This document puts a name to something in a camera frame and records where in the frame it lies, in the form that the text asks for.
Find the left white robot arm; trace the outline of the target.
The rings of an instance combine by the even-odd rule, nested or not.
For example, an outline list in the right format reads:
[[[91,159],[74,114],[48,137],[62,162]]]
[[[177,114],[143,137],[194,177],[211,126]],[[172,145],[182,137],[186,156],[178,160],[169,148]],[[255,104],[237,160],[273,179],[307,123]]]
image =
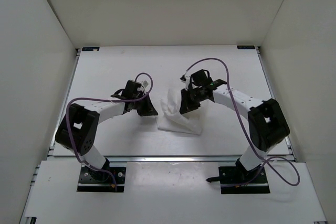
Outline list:
[[[98,125],[115,116],[136,110],[139,116],[157,116],[146,81],[128,80],[125,88],[117,90],[111,100],[95,99],[92,105],[71,103],[59,125],[55,141],[72,151],[79,162],[89,168],[98,181],[106,180],[112,172],[108,160],[94,146]]]

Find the white skirt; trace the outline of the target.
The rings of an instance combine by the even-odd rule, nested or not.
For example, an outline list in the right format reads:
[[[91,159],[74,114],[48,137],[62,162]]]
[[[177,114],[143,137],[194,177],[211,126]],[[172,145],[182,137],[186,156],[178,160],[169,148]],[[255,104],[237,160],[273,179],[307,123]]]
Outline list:
[[[201,135],[207,106],[186,114],[180,113],[181,91],[169,88],[167,95],[160,99],[161,111],[156,117],[157,129]]]

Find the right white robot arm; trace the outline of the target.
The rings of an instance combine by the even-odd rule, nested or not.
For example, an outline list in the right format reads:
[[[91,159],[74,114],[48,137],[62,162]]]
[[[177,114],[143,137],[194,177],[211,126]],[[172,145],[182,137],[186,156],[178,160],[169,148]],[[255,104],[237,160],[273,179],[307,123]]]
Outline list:
[[[249,146],[236,161],[235,175],[241,182],[248,182],[268,153],[290,133],[288,123],[275,99],[260,100],[233,89],[229,82],[213,80],[210,72],[201,69],[190,76],[182,75],[185,84],[181,90],[180,113],[197,110],[205,100],[223,105],[236,112],[238,119],[245,118],[248,128],[244,134]]]

